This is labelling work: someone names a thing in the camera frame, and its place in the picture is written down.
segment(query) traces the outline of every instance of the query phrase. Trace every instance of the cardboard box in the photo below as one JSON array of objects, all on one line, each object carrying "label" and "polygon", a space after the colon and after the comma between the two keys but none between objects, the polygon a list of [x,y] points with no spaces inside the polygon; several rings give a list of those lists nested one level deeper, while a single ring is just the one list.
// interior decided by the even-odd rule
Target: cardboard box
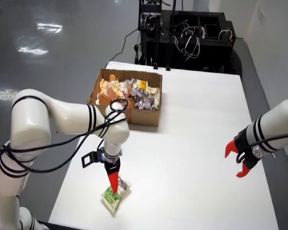
[{"label": "cardboard box", "polygon": [[143,126],[158,126],[159,116],[161,112],[162,75],[157,73],[149,73],[133,70],[101,69],[95,82],[93,91],[90,97],[88,98],[87,102],[91,105],[96,106],[103,116],[105,115],[105,109],[107,106],[95,104],[95,101],[97,99],[97,94],[100,93],[99,84],[101,80],[105,79],[108,81],[111,74],[114,74],[116,80],[118,81],[124,81],[126,79],[131,80],[135,78],[147,81],[148,86],[150,87],[158,87],[160,89],[160,103],[159,103],[159,109],[157,111],[128,108],[125,113],[128,118],[129,124],[143,125]]}]

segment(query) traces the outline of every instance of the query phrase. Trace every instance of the snack bag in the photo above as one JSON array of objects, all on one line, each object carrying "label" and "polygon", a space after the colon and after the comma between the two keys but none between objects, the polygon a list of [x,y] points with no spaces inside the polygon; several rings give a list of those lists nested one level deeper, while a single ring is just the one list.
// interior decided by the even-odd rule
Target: snack bag
[{"label": "snack bag", "polygon": [[100,195],[102,198],[102,201],[105,203],[105,205],[108,207],[109,211],[111,212],[112,215],[115,214],[115,211],[120,203],[120,199],[122,196],[128,191],[130,188],[131,184],[123,181],[119,177],[119,188],[117,190],[116,194],[113,194],[111,186],[109,186],[105,192]]},{"label": "snack bag", "polygon": [[132,89],[142,89],[144,91],[147,91],[148,89],[148,82],[144,80],[138,80],[138,79],[132,79]]}]

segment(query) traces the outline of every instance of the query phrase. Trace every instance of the black bracket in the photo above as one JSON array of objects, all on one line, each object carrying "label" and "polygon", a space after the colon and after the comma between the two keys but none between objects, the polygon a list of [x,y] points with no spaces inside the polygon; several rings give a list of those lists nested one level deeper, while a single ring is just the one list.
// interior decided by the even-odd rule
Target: black bracket
[{"label": "black bracket", "polygon": [[88,154],[84,155],[83,157],[81,157],[82,167],[86,168],[87,166],[89,166],[93,163],[97,163],[97,162],[104,163],[101,154],[102,154],[101,151],[92,151],[92,152],[89,152]]}]

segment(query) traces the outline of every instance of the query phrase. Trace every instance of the gray floor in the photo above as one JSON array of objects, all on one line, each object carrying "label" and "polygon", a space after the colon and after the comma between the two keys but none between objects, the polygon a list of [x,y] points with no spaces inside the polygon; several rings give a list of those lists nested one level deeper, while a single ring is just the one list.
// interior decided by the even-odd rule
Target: gray floor
[{"label": "gray floor", "polygon": [[[193,8],[207,9],[195,2],[198,5]],[[9,95],[33,88],[59,100],[86,103],[99,69],[120,51],[124,36],[136,29],[137,16],[137,0],[0,0],[0,145],[10,135]],[[117,61],[134,62],[136,39],[137,33],[127,39]],[[242,61],[242,83],[254,120],[269,106],[246,43],[237,39],[234,48]],[[56,134],[54,125],[51,129],[53,143],[68,137]],[[75,145],[48,150],[34,167],[57,165]],[[275,160],[264,159],[264,168],[279,229],[287,230],[288,160],[284,152]],[[50,174],[30,175],[21,205],[39,220],[48,221],[67,169],[68,165]],[[241,221],[251,220],[241,217]]]}]

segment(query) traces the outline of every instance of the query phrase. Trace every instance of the white table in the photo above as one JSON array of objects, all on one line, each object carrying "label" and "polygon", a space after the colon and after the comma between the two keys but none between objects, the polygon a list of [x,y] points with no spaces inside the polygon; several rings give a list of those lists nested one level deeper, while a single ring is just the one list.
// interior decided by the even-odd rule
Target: white table
[{"label": "white table", "polygon": [[50,223],[84,230],[277,230],[261,161],[240,179],[236,154],[225,146],[250,122],[239,76],[111,62],[108,69],[163,75],[157,129],[132,126],[120,175],[132,183],[112,217],[100,194],[109,186],[103,165],[81,157],[100,139],[90,136],[70,163]]}]

